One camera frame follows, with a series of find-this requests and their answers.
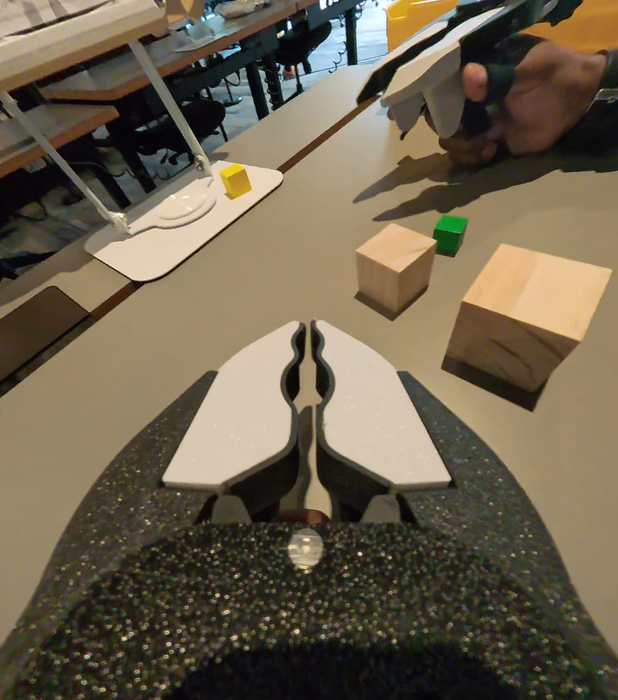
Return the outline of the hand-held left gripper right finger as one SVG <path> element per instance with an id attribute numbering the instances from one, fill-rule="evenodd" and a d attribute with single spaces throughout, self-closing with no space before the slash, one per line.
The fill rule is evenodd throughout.
<path id="1" fill-rule="evenodd" d="M 447 488 L 452 476 L 400 374 L 324 320 L 312 322 L 316 471 L 341 506 L 363 514 L 376 496 Z"/>

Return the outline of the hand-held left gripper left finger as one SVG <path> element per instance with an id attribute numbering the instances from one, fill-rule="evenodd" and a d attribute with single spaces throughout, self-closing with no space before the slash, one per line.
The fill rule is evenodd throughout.
<path id="1" fill-rule="evenodd" d="M 241 499 L 250 515 L 274 508 L 300 464 L 294 398 L 306 325 L 291 321 L 224 363 L 182 437 L 163 484 Z"/>

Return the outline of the small plain wooden cube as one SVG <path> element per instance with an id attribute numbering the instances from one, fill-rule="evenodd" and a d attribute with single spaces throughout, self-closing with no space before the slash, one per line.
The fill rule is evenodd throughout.
<path id="1" fill-rule="evenodd" d="M 356 251 L 358 294 L 391 315 L 401 313 L 428 287 L 437 242 L 389 224 Z"/>

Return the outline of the large plain wooden cube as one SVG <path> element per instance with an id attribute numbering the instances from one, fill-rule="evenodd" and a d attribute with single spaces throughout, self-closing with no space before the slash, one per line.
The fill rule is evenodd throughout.
<path id="1" fill-rule="evenodd" d="M 611 275 L 501 244 L 462 299 L 446 356 L 535 393 L 583 341 Z"/>

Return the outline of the person's right hand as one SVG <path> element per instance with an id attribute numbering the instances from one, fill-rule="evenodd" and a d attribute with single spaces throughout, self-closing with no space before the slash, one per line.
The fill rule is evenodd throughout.
<path id="1" fill-rule="evenodd" d="M 547 151 L 590 107 L 607 66 L 605 53 L 583 53 L 548 41 L 534 46 L 515 69 L 513 86 L 483 134 L 462 130 L 439 145 L 463 167 Z"/>

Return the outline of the yellow plastic bin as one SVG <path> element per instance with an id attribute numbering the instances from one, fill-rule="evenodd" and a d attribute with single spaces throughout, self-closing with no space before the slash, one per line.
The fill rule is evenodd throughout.
<path id="1" fill-rule="evenodd" d="M 558 25 L 536 24 L 525 34 L 583 53 L 618 48 L 618 1 L 585 1 Z"/>
<path id="2" fill-rule="evenodd" d="M 450 12 L 458 1 L 394 1 L 385 8 L 388 53 L 431 22 Z"/>

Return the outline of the green wooden cube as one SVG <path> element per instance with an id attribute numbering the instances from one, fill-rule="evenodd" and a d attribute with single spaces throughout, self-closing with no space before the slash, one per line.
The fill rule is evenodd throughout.
<path id="1" fill-rule="evenodd" d="M 433 233 L 437 254 L 454 257 L 462 247 L 468 225 L 468 218 L 443 215 L 437 222 Z"/>

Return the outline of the white folding stand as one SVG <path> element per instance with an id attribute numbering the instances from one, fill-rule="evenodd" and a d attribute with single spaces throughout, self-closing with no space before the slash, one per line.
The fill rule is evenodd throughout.
<path id="1" fill-rule="evenodd" d="M 0 1 L 1 105 L 104 219 L 104 228 L 87 240 L 86 251 L 135 282 L 167 275 L 268 197 L 284 179 L 278 170 L 245 164 L 252 191 L 237 199 L 226 196 L 218 173 L 232 163 L 209 162 L 140 42 L 168 29 L 164 4 L 158 1 Z M 124 43 L 187 141 L 196 169 L 191 179 L 170 193 L 152 197 L 148 209 L 131 222 L 103 205 L 9 94 Z"/>

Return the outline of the crumpled white wrapper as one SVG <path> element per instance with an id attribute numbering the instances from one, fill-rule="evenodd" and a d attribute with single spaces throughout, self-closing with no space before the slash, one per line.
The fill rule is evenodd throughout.
<path id="1" fill-rule="evenodd" d="M 214 13 L 225 21 L 245 17 L 272 4 L 272 1 L 219 1 Z"/>

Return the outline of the yellow wooden cube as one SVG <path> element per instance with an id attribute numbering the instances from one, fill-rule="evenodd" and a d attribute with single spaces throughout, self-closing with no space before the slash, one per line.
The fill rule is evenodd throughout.
<path id="1" fill-rule="evenodd" d="M 226 189 L 226 196 L 237 199 L 252 191 L 252 184 L 244 166 L 232 163 L 219 171 L 219 176 Z"/>

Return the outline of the brown chair back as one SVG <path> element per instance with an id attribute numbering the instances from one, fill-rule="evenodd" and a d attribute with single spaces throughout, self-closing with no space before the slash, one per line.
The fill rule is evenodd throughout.
<path id="1" fill-rule="evenodd" d="M 0 384 L 88 318 L 51 285 L 0 318 Z"/>

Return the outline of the black office chair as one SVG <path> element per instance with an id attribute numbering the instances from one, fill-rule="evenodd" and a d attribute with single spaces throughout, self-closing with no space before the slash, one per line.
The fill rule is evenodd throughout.
<path id="1" fill-rule="evenodd" d="M 156 184 L 141 156 L 153 156 L 161 150 L 191 154 L 191 149 L 163 107 L 151 107 L 141 95 L 136 94 L 112 101 L 111 105 L 118 113 L 118 117 L 106 127 L 112 144 L 121 153 L 145 193 L 151 193 L 156 189 Z M 199 142 L 223 128 L 226 109 L 217 100 L 197 95 L 184 103 L 181 110 Z"/>

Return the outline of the short wooden desk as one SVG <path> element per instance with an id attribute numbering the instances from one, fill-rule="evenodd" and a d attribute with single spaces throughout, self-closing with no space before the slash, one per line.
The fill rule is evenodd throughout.
<path id="1" fill-rule="evenodd" d="M 91 134 L 119 117 L 114 106 L 43 104 L 27 117 L 55 149 Z M 46 152 L 15 120 L 0 122 L 0 179 L 26 167 Z"/>

